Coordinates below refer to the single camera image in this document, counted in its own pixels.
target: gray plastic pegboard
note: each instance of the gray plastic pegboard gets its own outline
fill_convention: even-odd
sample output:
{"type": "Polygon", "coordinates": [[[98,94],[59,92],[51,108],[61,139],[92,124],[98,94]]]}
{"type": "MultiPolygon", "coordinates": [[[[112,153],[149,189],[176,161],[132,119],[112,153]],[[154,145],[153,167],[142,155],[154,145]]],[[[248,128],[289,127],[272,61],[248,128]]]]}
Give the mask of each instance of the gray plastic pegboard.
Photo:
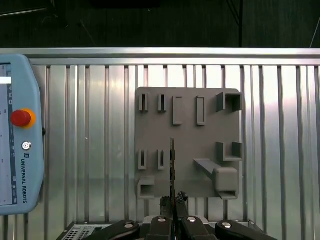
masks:
{"type": "Polygon", "coordinates": [[[175,191],[236,199],[242,95],[226,88],[140,87],[135,92],[137,197],[170,195],[170,138],[175,191]]]}

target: aluminum extrusion panel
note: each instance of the aluminum extrusion panel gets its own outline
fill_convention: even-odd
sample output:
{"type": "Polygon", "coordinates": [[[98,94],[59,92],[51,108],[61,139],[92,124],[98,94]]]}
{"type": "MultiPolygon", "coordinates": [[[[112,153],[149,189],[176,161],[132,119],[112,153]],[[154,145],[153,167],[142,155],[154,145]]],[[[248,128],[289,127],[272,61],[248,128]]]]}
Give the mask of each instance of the aluminum extrusion panel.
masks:
{"type": "Polygon", "coordinates": [[[191,215],[253,220],[279,240],[320,237],[320,49],[0,49],[25,54],[40,86],[45,175],[38,205],[0,217],[0,239],[55,240],[73,221],[143,221],[135,194],[135,90],[243,93],[240,193],[190,198],[191,215]]]}

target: metal rod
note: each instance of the metal rod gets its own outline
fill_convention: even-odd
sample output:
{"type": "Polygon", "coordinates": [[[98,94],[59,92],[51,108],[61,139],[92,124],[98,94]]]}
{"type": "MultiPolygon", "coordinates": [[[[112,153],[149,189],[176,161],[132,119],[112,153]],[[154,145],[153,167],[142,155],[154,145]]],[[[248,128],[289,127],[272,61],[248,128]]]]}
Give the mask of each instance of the metal rod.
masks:
{"type": "Polygon", "coordinates": [[[46,10],[48,10],[46,7],[41,7],[41,8],[34,8],[34,9],[21,10],[21,11],[5,12],[0,14],[0,18],[13,17],[13,16],[24,15],[24,14],[32,14],[37,12],[44,12],[46,10]]]}
{"type": "Polygon", "coordinates": [[[239,7],[239,48],[242,48],[243,38],[243,20],[244,20],[244,0],[240,0],[239,7]]]}
{"type": "Polygon", "coordinates": [[[317,31],[318,31],[319,23],[320,23],[320,17],[319,17],[319,20],[318,20],[318,24],[316,25],[316,28],[314,30],[314,34],[313,34],[313,37],[312,37],[312,40],[311,40],[311,43],[310,43],[310,48],[312,47],[312,44],[314,44],[314,40],[315,40],[317,31]]]}

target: vent grille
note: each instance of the vent grille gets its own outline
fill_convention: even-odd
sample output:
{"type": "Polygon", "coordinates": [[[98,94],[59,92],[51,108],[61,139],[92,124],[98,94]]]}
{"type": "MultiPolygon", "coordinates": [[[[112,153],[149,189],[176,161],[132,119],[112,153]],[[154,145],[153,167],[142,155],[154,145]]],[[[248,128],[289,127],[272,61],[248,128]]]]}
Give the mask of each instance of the vent grille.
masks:
{"type": "Polygon", "coordinates": [[[82,240],[82,239],[88,237],[89,233],[90,233],[89,230],[84,230],[84,231],[81,233],[81,235],[78,237],[77,240],[82,240]]]}
{"type": "Polygon", "coordinates": [[[75,236],[77,235],[78,231],[72,230],[65,238],[65,240],[75,240],[75,236]]]}

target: red button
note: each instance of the red button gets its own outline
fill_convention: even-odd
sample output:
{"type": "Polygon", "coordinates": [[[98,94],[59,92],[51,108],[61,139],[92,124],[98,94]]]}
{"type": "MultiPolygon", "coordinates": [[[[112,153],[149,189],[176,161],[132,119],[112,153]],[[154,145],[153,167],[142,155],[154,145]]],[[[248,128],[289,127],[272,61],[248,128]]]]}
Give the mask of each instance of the red button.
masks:
{"type": "Polygon", "coordinates": [[[25,127],[31,122],[31,115],[27,111],[16,110],[11,114],[10,120],[17,127],[25,127]]]}

